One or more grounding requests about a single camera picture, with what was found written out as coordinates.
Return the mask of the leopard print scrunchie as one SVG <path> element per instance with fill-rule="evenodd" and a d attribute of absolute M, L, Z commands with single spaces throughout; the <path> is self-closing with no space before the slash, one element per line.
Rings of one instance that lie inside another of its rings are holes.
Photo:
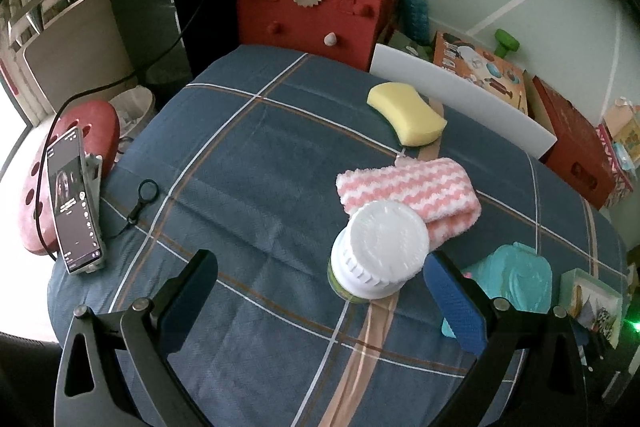
<path fill-rule="evenodd" d="M 599 333 L 607 340 L 613 338 L 615 325 L 615 317 L 606 308 L 597 309 L 596 315 L 591 325 L 591 330 L 595 333 Z"/>

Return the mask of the white tray with teal rim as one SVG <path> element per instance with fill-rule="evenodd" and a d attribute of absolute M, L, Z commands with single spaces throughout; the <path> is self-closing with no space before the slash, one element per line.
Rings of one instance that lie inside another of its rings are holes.
<path fill-rule="evenodd" d="M 623 320 L 623 296 L 618 291 L 582 269 L 574 269 L 561 275 L 558 305 L 590 331 L 597 309 L 608 309 L 615 317 L 613 338 L 608 342 L 617 347 Z"/>

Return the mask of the teal wet wipes pack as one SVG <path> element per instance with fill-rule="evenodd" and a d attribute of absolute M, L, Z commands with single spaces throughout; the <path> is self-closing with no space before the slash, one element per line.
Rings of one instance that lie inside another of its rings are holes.
<path fill-rule="evenodd" d="M 518 311 L 547 313 L 551 307 L 552 269 L 533 247 L 502 245 L 462 270 L 489 298 L 502 297 Z"/>

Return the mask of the red patterned box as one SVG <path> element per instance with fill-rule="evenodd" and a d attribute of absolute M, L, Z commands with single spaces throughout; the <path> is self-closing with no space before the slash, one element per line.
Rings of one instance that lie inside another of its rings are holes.
<path fill-rule="evenodd" d="M 639 183 L 639 125 L 631 119 L 620 132 L 612 136 L 602 121 L 597 127 L 597 134 L 614 180 L 614 188 L 604 204 L 606 208 L 611 208 L 634 193 Z"/>

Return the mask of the smartphone in clear case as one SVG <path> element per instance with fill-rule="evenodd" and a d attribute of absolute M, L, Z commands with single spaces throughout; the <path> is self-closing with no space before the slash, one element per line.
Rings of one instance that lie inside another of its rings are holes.
<path fill-rule="evenodd" d="M 87 154 L 84 129 L 74 124 L 47 147 L 47 168 L 58 253 L 70 274 L 101 268 L 99 227 L 102 156 Z"/>

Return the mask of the white cap jar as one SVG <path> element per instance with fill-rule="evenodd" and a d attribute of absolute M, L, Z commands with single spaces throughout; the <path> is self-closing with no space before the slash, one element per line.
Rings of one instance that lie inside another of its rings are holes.
<path fill-rule="evenodd" d="M 420 272 L 430 249 L 426 224 L 409 206 L 368 202 L 336 236 L 328 263 L 330 286 L 350 303 L 390 297 Z"/>

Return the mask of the pink striped towel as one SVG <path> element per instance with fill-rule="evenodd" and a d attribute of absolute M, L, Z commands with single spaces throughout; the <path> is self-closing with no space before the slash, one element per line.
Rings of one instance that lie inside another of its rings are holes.
<path fill-rule="evenodd" d="M 482 213 L 468 174 L 450 158 L 407 158 L 395 166 L 347 170 L 335 186 L 349 216 L 375 200 L 410 207 L 424 221 L 433 249 L 468 231 Z"/>

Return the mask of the red cardboard box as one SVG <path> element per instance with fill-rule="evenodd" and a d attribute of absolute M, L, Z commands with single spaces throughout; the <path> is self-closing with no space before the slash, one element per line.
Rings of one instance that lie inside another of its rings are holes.
<path fill-rule="evenodd" d="M 541 161 L 589 204 L 601 209 L 615 182 L 596 128 L 544 80 L 529 72 L 524 78 L 529 116 L 555 136 Z"/>

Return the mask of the blue plaid tablecloth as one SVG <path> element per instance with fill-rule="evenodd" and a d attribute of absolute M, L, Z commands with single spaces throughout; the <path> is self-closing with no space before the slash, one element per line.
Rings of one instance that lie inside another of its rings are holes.
<path fill-rule="evenodd" d="M 332 291 L 326 266 L 346 225 L 335 180 L 393 164 L 401 148 L 368 106 L 371 75 L 294 51 L 243 46 L 181 90 L 107 176 L 105 267 L 57 265 L 58 337 L 96 312 L 152 296 L 202 248 L 218 281 L 170 363 L 217 426 L 424 426 L 472 359 L 442 335 L 421 279 L 384 337 L 366 306 Z"/>

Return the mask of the beige gift bag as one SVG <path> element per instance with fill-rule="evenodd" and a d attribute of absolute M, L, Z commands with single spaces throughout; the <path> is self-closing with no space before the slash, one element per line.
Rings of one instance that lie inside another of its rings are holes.
<path fill-rule="evenodd" d="M 639 106 L 628 98 L 616 98 L 603 117 L 608 133 L 631 155 L 639 154 Z"/>

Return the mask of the yellow sponge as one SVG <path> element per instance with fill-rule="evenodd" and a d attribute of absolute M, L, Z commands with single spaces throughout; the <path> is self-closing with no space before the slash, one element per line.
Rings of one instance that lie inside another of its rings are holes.
<path fill-rule="evenodd" d="M 424 146 L 433 143 L 447 126 L 410 84 L 383 82 L 368 93 L 367 104 L 380 113 L 393 127 L 403 146 Z"/>

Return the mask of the white foam board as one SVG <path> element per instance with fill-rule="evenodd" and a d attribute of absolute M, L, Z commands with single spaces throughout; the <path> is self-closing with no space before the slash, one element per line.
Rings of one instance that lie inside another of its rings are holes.
<path fill-rule="evenodd" d="M 468 116 L 530 156 L 541 158 L 556 142 L 551 131 L 495 95 L 385 44 L 375 45 L 369 72 L 388 81 L 411 84 L 416 91 Z"/>

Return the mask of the green dumbbell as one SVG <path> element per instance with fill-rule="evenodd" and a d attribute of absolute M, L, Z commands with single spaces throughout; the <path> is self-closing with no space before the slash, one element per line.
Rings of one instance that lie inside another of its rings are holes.
<path fill-rule="evenodd" d="M 509 53 L 518 52 L 518 49 L 520 48 L 520 42 L 518 39 L 515 39 L 502 28 L 498 28 L 495 31 L 495 39 L 497 41 L 497 45 L 494 54 L 500 58 L 506 58 Z"/>

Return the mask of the orange toy box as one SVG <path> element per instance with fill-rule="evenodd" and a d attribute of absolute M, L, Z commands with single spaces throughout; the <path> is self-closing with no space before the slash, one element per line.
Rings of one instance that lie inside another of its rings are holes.
<path fill-rule="evenodd" d="M 524 72 L 449 32 L 436 31 L 433 63 L 528 114 Z"/>

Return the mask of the blue water bottle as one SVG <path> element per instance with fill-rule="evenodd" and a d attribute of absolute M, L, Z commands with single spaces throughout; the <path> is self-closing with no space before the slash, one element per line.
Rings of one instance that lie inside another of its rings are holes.
<path fill-rule="evenodd" d="M 405 23 L 408 34 L 417 43 L 430 42 L 430 17 L 427 0 L 404 0 Z"/>

